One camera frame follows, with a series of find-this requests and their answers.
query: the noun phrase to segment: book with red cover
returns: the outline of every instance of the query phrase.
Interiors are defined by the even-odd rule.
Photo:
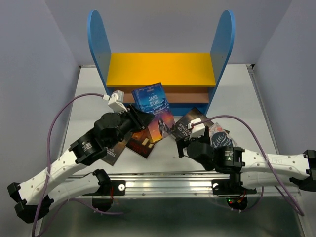
[[[148,131],[146,129],[141,132],[136,132],[127,142],[126,146],[132,151],[140,154],[142,157],[147,158],[155,146],[149,141],[148,136]]]

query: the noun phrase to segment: blue shelf side panel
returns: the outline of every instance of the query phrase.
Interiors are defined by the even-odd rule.
[[[234,46],[235,31],[236,22],[234,13],[231,10],[225,10],[219,19],[210,52],[216,86],[214,88],[209,88],[209,104],[205,113],[207,113],[209,106],[212,103],[216,89],[221,81],[229,57],[231,56]]]
[[[102,18],[97,10],[91,10],[89,12],[87,19],[87,34],[94,64],[99,72],[106,93],[111,95],[113,89],[107,88],[106,86],[111,60],[111,49]]]

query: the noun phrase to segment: white cable tie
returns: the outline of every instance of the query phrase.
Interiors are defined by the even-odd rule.
[[[53,182],[57,182],[56,179],[53,178],[53,176],[51,176],[51,174],[48,172],[47,168],[45,169],[45,174],[46,174]],[[70,193],[69,193],[68,189],[66,188],[66,185],[65,185],[63,182],[60,183],[60,184],[61,184],[61,186],[64,187],[64,189],[65,189],[66,192],[67,192],[67,196],[68,196],[67,202],[69,202],[69,200],[70,200]]]

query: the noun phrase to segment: yellow shelf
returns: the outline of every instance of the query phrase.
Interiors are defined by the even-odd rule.
[[[214,87],[209,53],[112,53],[106,85]]]

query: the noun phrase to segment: black bracket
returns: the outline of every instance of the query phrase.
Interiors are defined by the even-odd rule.
[[[229,207],[236,210],[245,210],[248,206],[248,198],[246,197],[244,197],[240,202],[238,202],[237,200],[233,200],[231,197],[227,197],[226,202]]]
[[[10,194],[10,197],[17,203],[14,206],[16,215],[22,219],[25,223],[33,223],[35,218],[35,213],[37,209],[37,205],[26,205],[27,202],[25,199],[21,199],[19,190],[20,190],[20,183],[11,183],[7,189]],[[39,211],[39,219],[46,216],[49,212],[49,207],[54,201],[49,198],[48,195],[42,201],[42,206]]]
[[[211,139],[209,137],[208,126],[205,126],[204,135],[199,137],[199,138],[192,138],[190,140],[190,136],[186,136],[184,138],[177,138],[176,139],[179,158],[182,158],[184,156],[183,149],[187,148],[191,144],[191,142],[193,142],[193,141],[198,141],[201,143],[206,143],[206,144],[211,145]]]
[[[304,157],[308,159],[308,164],[310,169],[306,170],[306,173],[309,174],[304,180],[299,180],[296,178],[290,178],[290,181],[296,184],[300,190],[316,192],[316,151],[306,150]]]
[[[126,181],[125,180],[111,180],[111,185],[113,187],[113,195],[114,196],[124,196],[125,195],[125,189],[126,189]],[[125,189],[120,191],[119,186],[124,185]],[[99,189],[97,192],[92,194],[85,194],[83,196],[110,196],[111,194],[111,188],[109,189]]]
[[[212,188],[214,195],[240,195],[246,191],[246,194],[256,194],[256,189],[245,189],[240,185],[233,185],[231,179],[213,179]]]

